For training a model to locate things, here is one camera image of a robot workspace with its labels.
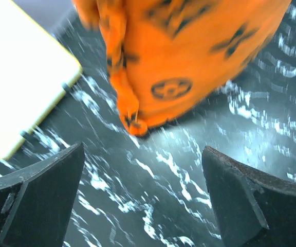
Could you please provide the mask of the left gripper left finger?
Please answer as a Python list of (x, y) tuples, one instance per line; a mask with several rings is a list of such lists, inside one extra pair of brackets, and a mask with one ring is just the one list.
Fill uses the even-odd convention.
[(0, 246), (62, 246), (84, 167), (76, 143), (0, 177)]

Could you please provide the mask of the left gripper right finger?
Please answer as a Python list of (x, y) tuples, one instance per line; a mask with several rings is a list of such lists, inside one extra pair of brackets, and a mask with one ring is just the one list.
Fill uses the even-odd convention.
[(202, 167), (224, 246), (296, 246), (296, 183), (210, 146)]

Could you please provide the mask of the orange patterned pillowcase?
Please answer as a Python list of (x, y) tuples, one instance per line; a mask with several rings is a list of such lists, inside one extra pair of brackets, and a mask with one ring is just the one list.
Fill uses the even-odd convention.
[(74, 1), (99, 28), (127, 132), (181, 116), (238, 75), (272, 39), (290, 1)]

